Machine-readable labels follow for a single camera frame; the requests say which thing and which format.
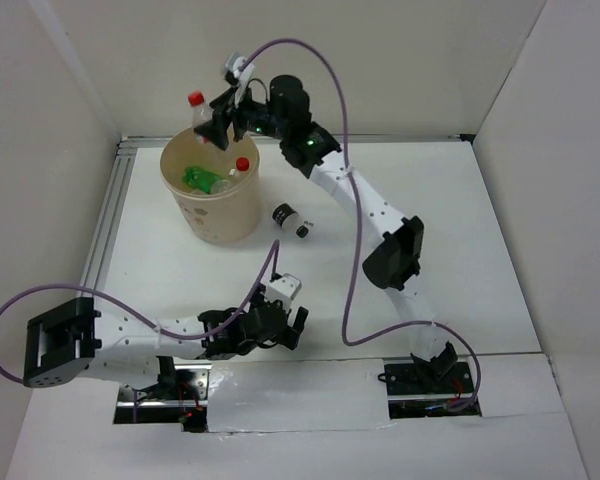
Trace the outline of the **small clear bottle red label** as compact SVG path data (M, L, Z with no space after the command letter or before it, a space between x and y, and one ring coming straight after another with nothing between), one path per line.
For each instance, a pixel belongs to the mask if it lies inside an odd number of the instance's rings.
M192 130L213 119L213 110L207 104L201 91L193 91L188 95L192 109Z

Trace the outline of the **large clear bottle red label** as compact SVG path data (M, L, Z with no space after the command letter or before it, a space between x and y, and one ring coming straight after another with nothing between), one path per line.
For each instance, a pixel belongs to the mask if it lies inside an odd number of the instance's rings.
M235 165L229 170L227 178L237 182L249 173L251 163L247 157L241 156L235 160Z

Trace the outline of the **green plastic bottle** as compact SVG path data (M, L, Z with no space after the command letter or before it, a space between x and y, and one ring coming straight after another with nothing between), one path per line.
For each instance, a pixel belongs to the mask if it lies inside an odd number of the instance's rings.
M219 194L232 188L232 183L228 179L199 166L186 167L182 181L192 190L209 195Z

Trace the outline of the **clear bottle black label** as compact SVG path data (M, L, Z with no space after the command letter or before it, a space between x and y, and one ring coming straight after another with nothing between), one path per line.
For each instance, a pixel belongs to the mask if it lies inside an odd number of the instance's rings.
M278 205L272 212L272 219L283 231L301 239L308 236L313 226L288 203Z

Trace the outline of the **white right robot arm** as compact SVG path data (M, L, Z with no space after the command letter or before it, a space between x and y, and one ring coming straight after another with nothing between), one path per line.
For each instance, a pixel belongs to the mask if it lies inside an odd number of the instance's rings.
M211 114L195 125L195 132L215 147L226 150L248 133L278 140L284 159L307 179L328 193L356 218L356 234L369 234L372 250L367 257L354 248L351 276L366 279L384 291L400 321L366 337L353 340L347 324L355 289L347 291L341 337L348 347L367 344L400 329L438 332L447 327L434 319L425 297L418 294L424 224L392 207L356 171L349 160L348 142L337 141L312 118L310 100L302 82L279 75L269 84L269 97L257 102L250 84L237 80L210 103Z

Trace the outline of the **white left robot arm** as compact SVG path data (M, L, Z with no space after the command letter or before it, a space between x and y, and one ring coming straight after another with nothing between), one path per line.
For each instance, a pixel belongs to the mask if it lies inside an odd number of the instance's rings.
M172 338L129 317L100 313L88 297L65 302L28 321L23 384L64 385L79 376L145 390L156 399L176 390L177 359L224 361L256 348L298 346L309 311L292 311L280 300L256 300L209 339Z

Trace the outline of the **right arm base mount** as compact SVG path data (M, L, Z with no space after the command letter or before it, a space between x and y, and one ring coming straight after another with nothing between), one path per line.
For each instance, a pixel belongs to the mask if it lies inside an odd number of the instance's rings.
M451 342L428 360L411 354L385 363L377 380L385 386L392 420L481 415L479 402L472 400L469 364L458 359Z

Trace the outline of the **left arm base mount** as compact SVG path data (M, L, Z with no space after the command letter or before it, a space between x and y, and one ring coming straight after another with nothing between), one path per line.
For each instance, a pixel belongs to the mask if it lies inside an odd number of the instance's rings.
M119 388L113 423L178 424L183 432L206 433L211 365L176 364L171 357L159 357L158 366L148 387Z

